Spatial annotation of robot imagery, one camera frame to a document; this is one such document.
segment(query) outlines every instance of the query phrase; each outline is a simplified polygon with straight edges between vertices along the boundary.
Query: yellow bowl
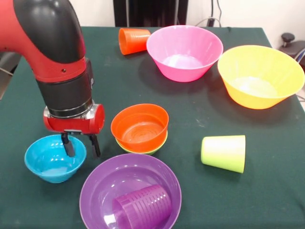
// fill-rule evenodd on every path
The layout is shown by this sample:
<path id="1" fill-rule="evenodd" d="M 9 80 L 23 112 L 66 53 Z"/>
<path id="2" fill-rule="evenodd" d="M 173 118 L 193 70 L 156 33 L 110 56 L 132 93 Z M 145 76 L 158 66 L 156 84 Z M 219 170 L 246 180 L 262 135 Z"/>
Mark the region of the yellow bowl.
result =
<path id="1" fill-rule="evenodd" d="M 266 109 L 297 93 L 304 85 L 302 67 L 287 54 L 258 45 L 226 51 L 218 71 L 230 97 L 252 109 Z"/>
<path id="2" fill-rule="evenodd" d="M 130 151 L 130 150 L 128 150 L 128 149 L 125 149 L 125 148 L 119 143 L 119 141 L 118 141 L 117 139 L 115 139 L 115 140 L 116 140 L 116 142 L 119 144 L 119 146 L 120 146 L 123 150 L 125 150 L 127 153 L 153 155 L 155 152 L 157 152 L 157 151 L 164 145 L 164 143 L 165 143 L 166 140 L 167 140 L 167 136 L 168 136 L 168 132 L 166 132 L 165 140 L 163 141 L 163 143 L 162 143 L 159 147 L 157 147 L 156 149 L 154 149 L 154 150 L 152 150 L 152 151 L 144 152 L 144 153 L 137 153 L 137 152 L 133 152 L 133 151 Z"/>

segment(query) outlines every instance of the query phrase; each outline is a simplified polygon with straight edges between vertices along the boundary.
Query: table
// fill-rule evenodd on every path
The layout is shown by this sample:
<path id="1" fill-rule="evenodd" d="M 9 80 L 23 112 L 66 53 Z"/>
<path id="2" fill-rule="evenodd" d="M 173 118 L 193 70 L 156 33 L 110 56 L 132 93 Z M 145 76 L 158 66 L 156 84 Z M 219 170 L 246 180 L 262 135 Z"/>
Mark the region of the table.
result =
<path id="1" fill-rule="evenodd" d="M 270 45 L 260 28 L 208 29 L 225 50 Z M 124 153 L 110 124 L 119 111 L 137 103 L 158 104 L 170 116 L 168 139 L 155 157 L 181 184 L 183 202 L 174 228 L 305 227 L 305 115 L 295 96 L 271 109 L 247 109 L 229 97 L 216 64 L 195 82 L 176 83 L 162 76 L 146 52 L 121 55 L 118 28 L 84 27 L 83 34 L 95 76 L 93 98 L 105 107 L 98 135 L 102 157 L 93 160 L 89 140 L 80 136 L 88 156 L 67 182 L 49 184 L 25 167 L 27 147 L 51 133 L 42 122 L 44 102 L 31 68 L 22 59 L 0 103 L 0 228 L 84 228 L 82 185 L 99 163 Z M 204 136 L 243 134 L 243 174 L 201 163 Z"/>

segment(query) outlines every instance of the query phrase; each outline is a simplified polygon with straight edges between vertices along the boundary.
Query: pink bowl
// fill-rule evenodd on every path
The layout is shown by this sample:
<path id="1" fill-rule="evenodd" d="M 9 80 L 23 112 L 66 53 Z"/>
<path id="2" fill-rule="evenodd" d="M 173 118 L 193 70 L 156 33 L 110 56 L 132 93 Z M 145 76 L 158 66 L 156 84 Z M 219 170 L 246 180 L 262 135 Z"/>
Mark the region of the pink bowl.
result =
<path id="1" fill-rule="evenodd" d="M 146 46 L 162 74 L 178 82 L 199 79 L 224 51 L 215 34 L 191 25 L 159 29 L 150 35 Z"/>

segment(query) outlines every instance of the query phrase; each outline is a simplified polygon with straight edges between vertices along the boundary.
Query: black knob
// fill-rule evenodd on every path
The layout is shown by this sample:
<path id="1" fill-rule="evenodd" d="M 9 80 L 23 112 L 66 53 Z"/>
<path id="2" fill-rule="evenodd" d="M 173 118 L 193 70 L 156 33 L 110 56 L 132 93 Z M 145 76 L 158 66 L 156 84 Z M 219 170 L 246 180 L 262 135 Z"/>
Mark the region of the black knob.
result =
<path id="1" fill-rule="evenodd" d="M 292 33 L 285 32 L 282 34 L 282 39 L 284 42 L 289 43 L 295 39 L 295 36 Z"/>

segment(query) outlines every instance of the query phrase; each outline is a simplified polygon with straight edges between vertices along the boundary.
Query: orange cup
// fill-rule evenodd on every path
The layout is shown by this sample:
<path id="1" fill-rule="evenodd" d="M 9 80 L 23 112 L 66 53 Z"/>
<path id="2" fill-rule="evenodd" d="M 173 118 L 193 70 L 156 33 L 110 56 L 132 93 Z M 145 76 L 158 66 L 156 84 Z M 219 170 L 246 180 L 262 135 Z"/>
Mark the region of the orange cup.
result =
<path id="1" fill-rule="evenodd" d="M 125 149 L 149 152 L 165 140 L 169 116 L 155 104 L 137 104 L 119 112 L 111 123 L 111 132 Z"/>
<path id="2" fill-rule="evenodd" d="M 123 55 L 146 50 L 146 42 L 151 33 L 148 30 L 121 28 L 119 45 Z"/>

